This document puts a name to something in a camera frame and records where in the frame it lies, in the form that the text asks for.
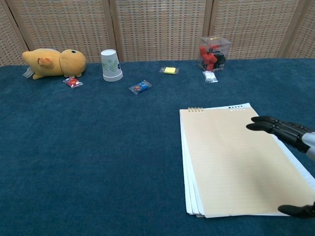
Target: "stuffed animal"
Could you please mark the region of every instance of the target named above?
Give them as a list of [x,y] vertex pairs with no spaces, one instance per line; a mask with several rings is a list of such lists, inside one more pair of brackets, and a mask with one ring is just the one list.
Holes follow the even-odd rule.
[[23,52],[22,58],[34,72],[34,80],[56,75],[80,77],[86,67],[84,55],[72,49],[60,53],[54,49],[40,48]]

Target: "robotic hand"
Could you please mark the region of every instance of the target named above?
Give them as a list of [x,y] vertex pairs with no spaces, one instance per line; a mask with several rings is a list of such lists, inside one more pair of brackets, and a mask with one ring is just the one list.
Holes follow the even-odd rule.
[[[247,129],[254,131],[265,131],[274,134],[284,143],[291,145],[300,152],[315,161],[315,132],[299,124],[284,122],[273,117],[253,117],[254,123],[248,124]],[[278,211],[296,217],[315,217],[315,202],[313,205],[291,206],[282,205]]]

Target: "wicker screen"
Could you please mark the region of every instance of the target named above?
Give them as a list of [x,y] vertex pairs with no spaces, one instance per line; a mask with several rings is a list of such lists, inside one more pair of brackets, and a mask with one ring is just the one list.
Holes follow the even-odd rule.
[[0,66],[23,64],[24,48],[0,2]]
[[274,58],[298,0],[218,0],[215,34],[232,42],[231,59]]
[[76,49],[87,62],[100,62],[100,52],[110,48],[102,0],[13,0],[13,5],[31,49]]
[[297,32],[288,57],[315,58],[315,0]]
[[197,58],[206,0],[116,0],[115,5],[124,60]]

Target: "stacked paper cups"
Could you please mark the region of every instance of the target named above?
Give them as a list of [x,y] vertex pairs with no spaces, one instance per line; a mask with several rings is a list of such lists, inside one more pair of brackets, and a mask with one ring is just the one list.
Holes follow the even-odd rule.
[[106,81],[114,82],[123,77],[117,53],[114,49],[107,49],[100,53],[102,58],[103,78]]

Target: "notebook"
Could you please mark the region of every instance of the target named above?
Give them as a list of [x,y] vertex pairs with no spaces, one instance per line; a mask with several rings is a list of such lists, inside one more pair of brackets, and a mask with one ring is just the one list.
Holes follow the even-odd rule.
[[249,103],[180,110],[186,211],[198,217],[285,216],[315,200],[315,179],[274,135],[250,131]]

